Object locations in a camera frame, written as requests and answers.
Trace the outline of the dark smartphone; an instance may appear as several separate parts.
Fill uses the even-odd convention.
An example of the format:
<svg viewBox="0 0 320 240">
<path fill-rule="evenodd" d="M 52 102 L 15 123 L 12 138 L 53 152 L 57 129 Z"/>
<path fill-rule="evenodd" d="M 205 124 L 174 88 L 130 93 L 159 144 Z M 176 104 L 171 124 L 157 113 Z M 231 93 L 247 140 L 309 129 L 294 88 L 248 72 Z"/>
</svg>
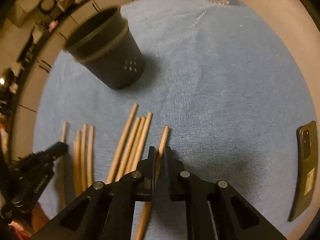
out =
<svg viewBox="0 0 320 240">
<path fill-rule="evenodd" d="M 318 166 L 318 137 L 315 121 L 297 129 L 298 175 L 288 221 L 298 218 L 310 205 Z"/>
</svg>

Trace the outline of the black perforated utensil holder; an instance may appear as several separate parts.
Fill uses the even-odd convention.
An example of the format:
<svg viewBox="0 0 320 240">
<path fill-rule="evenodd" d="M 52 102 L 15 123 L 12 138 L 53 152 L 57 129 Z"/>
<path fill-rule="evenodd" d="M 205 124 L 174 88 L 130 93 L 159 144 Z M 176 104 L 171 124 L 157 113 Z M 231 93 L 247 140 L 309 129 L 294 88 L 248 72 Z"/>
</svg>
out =
<svg viewBox="0 0 320 240">
<path fill-rule="evenodd" d="M 135 83 L 145 60 L 120 6 L 110 6 L 82 22 L 67 38 L 64 50 L 112 89 Z"/>
</svg>

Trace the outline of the blue towel mat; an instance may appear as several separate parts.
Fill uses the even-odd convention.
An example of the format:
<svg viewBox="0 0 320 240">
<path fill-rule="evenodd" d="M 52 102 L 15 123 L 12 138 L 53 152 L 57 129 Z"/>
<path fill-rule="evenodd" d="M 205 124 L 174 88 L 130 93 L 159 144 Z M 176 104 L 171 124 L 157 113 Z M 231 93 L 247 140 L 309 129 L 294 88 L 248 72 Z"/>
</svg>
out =
<svg viewBox="0 0 320 240">
<path fill-rule="evenodd" d="M 185 168 L 206 181 L 225 180 L 282 234 L 297 180 L 298 127 L 316 119 L 304 77 L 274 31 L 238 0 L 140 0 L 121 8 L 145 59 L 133 85 L 112 90 L 67 52 L 44 86 L 33 149 L 95 127 L 94 177 L 105 180 L 133 104 L 153 114 L 147 146 L 164 126 Z"/>
</svg>

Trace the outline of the grey rice cooker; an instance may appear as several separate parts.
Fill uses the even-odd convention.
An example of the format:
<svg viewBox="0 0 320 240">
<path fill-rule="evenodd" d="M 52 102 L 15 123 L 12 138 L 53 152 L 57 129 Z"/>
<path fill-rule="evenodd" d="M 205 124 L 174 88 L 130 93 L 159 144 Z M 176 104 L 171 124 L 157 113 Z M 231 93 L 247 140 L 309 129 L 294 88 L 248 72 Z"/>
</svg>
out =
<svg viewBox="0 0 320 240">
<path fill-rule="evenodd" d="M 56 0 L 41 0 L 38 5 L 38 8 L 40 12 L 42 12 L 44 15 L 48 15 L 56 7 L 56 4 Z"/>
</svg>

